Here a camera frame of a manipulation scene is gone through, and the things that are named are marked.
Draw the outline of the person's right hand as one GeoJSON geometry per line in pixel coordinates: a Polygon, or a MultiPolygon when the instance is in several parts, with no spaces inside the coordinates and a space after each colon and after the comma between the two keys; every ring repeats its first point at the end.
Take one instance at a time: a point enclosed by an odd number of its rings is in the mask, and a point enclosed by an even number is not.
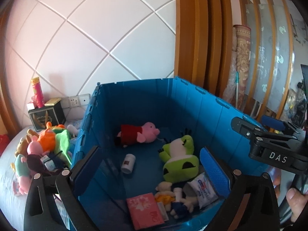
{"type": "MultiPolygon", "coordinates": [[[[280,196],[280,185],[281,185],[281,169],[274,169],[274,180],[273,186],[275,189],[276,198],[280,196]]],[[[305,205],[307,204],[307,193],[303,194],[296,187],[294,183],[291,184],[288,189],[285,199],[282,201],[280,206],[282,208],[282,215],[280,215],[280,220],[285,223],[290,220],[292,223],[296,222],[300,214],[302,213],[305,205]]]]}

